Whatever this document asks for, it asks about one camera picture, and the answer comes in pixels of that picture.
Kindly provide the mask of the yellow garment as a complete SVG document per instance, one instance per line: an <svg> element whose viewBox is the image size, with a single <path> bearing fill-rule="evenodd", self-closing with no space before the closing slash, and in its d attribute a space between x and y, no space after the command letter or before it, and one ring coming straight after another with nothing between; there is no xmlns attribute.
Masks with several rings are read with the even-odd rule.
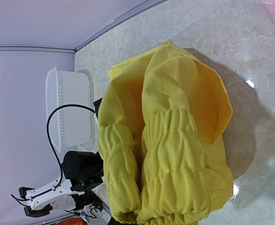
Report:
<svg viewBox="0 0 275 225"><path fill-rule="evenodd" d="M217 74L166 41L111 67L98 147L113 219L196 225L233 194L222 135L232 117Z"/></svg>

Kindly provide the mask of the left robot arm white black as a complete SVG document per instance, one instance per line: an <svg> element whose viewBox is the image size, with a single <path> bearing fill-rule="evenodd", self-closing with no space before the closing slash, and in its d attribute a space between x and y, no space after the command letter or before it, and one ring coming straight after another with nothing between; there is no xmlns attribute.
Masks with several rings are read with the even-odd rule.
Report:
<svg viewBox="0 0 275 225"><path fill-rule="evenodd" d="M61 161L54 146L54 137L50 133L51 122L57 121L60 125L64 121L73 124L70 119L65 119L64 115L69 110L82 110L88 112L91 130L97 125L98 110L102 100L93 103L90 108L79 104L61 105L51 112L47 118L46 133L51 149L59 164L59 177L40 188L20 187L20 198L16 201L24 207L26 216L32 218L44 217L53 210L64 210L68 213L78 215L86 205L96 205L102 210L102 203L92 189L103 183L103 161L98 152L94 153L95 137L84 143L75 142L68 144L68 150Z"/></svg>

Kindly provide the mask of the white plastic laundry basket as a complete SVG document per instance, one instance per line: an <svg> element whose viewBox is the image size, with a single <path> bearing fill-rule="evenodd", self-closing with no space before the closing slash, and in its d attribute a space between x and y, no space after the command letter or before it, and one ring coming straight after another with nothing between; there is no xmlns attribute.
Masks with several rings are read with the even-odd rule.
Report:
<svg viewBox="0 0 275 225"><path fill-rule="evenodd" d="M46 76L46 117L62 105L83 105L91 108L93 90L90 78L85 73L52 68ZM93 115L79 107L65 107L54 113L49 132L58 152L67 148L93 142Z"/></svg>

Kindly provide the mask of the back aluminium frame rail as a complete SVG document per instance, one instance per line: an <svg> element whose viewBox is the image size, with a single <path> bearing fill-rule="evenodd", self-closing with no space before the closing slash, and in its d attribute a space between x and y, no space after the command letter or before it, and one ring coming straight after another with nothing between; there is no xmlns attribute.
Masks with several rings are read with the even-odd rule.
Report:
<svg viewBox="0 0 275 225"><path fill-rule="evenodd" d="M155 7L155 6L158 6L158 5L160 5L160 4L162 4L166 1L167 0L146 0L143 3L140 3L139 5L133 7L132 9L125 12L121 16L117 17L113 21L109 22L107 25L105 25L102 29L97 31L95 34L88 37L85 41L83 41L81 44L79 44L75 48L75 52L79 51L80 49L85 47L87 44L89 44L92 41L96 40L97 38L99 38L103 34L107 33L108 31L110 31L113 28L117 27L118 25L122 24L123 22L125 22L125 21L127 21L127 20L129 20L129 19L131 19L131 18L133 18L133 17L135 17L135 16L137 16L137 15L139 15L139 14Z"/></svg>

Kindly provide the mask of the left aluminium frame post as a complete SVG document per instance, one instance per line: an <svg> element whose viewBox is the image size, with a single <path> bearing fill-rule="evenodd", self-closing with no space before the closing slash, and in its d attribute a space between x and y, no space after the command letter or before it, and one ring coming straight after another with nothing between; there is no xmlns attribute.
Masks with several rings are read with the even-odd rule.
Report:
<svg viewBox="0 0 275 225"><path fill-rule="evenodd" d="M0 52L51 52L74 54L76 49L37 45L0 45Z"/></svg>

